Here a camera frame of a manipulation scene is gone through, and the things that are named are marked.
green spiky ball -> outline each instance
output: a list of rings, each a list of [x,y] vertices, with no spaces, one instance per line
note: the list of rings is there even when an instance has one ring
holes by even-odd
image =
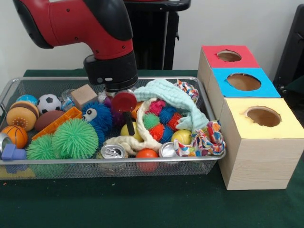
[[[98,136],[88,122],[72,119],[57,128],[52,146],[60,158],[87,159],[98,148]]]
[[[36,140],[27,148],[27,159],[29,160],[53,160],[58,159],[52,147],[53,135],[46,134]],[[63,164],[39,164],[30,165],[37,177],[54,178],[64,171]]]
[[[154,128],[160,123],[160,119],[153,113],[147,113],[143,116],[143,124],[147,130]]]

football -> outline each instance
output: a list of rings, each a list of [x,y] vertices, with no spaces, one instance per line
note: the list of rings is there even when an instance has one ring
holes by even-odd
[[[37,102],[37,108],[40,114],[47,113],[49,111],[60,111],[61,110],[61,102],[60,100],[53,94],[46,94],[41,96]]]

shape sorter box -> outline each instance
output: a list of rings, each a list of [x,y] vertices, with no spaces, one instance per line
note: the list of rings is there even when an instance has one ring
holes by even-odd
[[[285,189],[304,150],[304,129],[283,98],[226,98],[220,117],[227,190]]]
[[[260,68],[212,69],[207,95],[219,119],[225,97],[281,97]]]
[[[199,60],[198,79],[206,90],[213,68],[260,68],[246,46],[202,46]]]

brown football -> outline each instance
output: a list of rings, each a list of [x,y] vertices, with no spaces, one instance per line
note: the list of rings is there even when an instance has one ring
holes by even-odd
[[[64,113],[65,112],[55,110],[42,114],[35,123],[35,130],[38,132],[42,131],[45,127],[49,126]]]

wire basket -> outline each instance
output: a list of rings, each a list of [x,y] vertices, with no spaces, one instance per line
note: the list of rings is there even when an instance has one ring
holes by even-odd
[[[136,87],[145,86],[159,77],[140,77]],[[199,91],[198,108],[207,118],[214,120],[204,88],[194,77],[162,77],[172,83],[177,79],[192,84]],[[24,94],[40,97],[43,94],[61,93],[67,89],[77,89],[89,81],[86,77],[24,77],[11,80],[0,96],[1,126],[7,126],[5,117],[10,106]],[[91,86],[96,93],[102,92],[104,85]],[[29,141],[37,132],[28,132]],[[120,129],[114,128],[106,137],[116,137]],[[19,160],[0,161],[0,180],[7,179],[50,179],[50,178],[91,178],[91,177],[132,177],[208,174],[216,161],[226,155],[204,157],[178,157],[153,159],[68,159],[68,160]]]

